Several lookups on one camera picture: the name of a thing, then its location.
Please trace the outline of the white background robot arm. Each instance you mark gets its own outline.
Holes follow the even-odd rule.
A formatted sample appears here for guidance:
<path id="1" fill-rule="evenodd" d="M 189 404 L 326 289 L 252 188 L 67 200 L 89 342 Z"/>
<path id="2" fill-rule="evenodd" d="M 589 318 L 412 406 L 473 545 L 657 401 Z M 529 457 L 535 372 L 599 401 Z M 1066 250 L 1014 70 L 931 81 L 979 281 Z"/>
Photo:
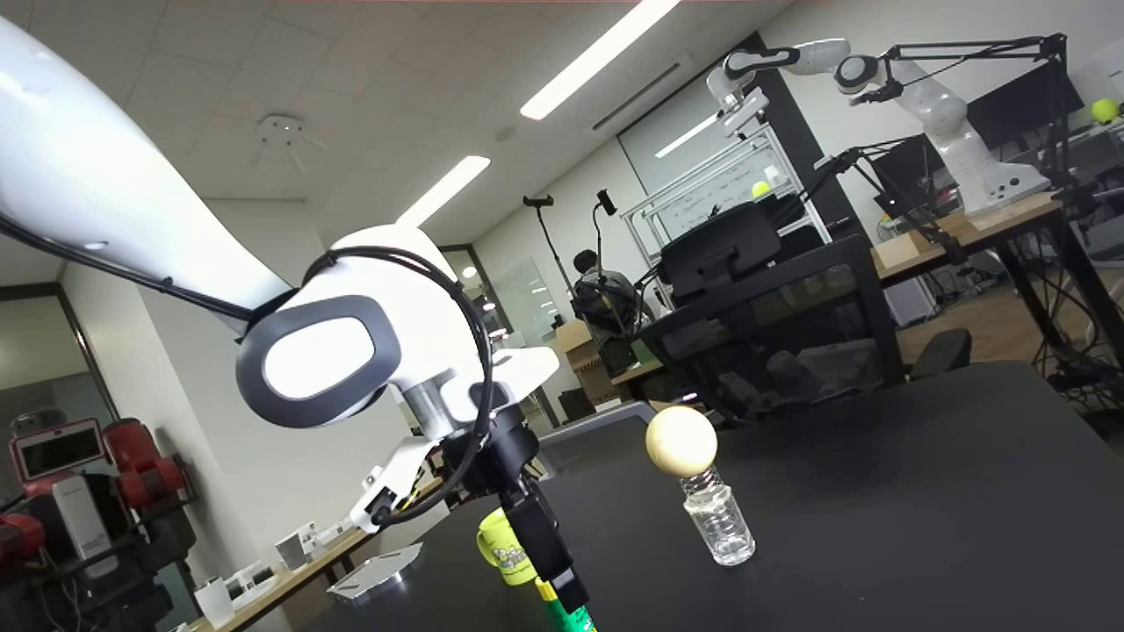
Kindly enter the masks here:
<path id="1" fill-rule="evenodd" d="M 830 73 L 837 88 L 853 102 L 895 102 L 910 111 L 951 182 L 960 186 L 964 209 L 968 217 L 990 212 L 1028 191 L 1043 191 L 1050 177 L 1027 162 L 1000 162 L 990 154 L 968 106 L 942 83 L 942 73 L 968 60 L 1043 60 L 1060 46 L 1060 36 L 1020 36 L 1020 39 L 974 39 L 974 42 L 899 42 L 884 53 L 853 53 L 846 39 L 813 39 L 775 49 L 735 49 L 709 73 L 707 92 L 718 102 L 718 114 L 738 133 L 766 102 L 752 92 L 761 70 L 788 73 Z"/>

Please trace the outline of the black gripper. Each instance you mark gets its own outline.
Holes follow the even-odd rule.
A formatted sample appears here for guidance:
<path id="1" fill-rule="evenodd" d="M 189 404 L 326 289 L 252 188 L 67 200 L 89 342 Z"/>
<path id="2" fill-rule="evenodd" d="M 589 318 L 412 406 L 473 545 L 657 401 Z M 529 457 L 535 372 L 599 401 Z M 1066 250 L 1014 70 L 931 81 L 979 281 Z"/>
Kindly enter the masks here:
<path id="1" fill-rule="evenodd" d="M 484 425 L 484 447 L 473 457 L 473 480 L 499 499 L 539 574 L 552 585 L 572 585 L 576 569 L 561 540 L 558 520 L 547 499 L 541 496 L 539 476 L 528 475 L 528 462 L 535 457 L 535 432 L 524 425 L 515 406 L 501 406 Z"/>

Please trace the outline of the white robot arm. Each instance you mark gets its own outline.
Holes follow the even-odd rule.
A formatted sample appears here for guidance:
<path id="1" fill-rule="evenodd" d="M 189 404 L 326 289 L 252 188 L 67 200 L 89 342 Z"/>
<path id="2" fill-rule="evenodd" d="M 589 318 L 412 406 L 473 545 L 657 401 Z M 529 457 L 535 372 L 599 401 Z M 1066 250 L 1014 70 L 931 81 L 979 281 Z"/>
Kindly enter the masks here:
<path id="1" fill-rule="evenodd" d="M 234 322 L 238 393 L 280 428 L 343 421 L 402 393 L 417 432 L 374 470 L 351 521 L 380 532 L 438 503 L 492 496 L 535 572 L 561 601 L 580 596 L 521 425 L 521 401 L 558 356 L 492 346 L 422 228 L 351 231 L 294 285 L 280 281 L 101 88 L 15 19 L 0 19 L 0 221 L 37 250 Z"/>

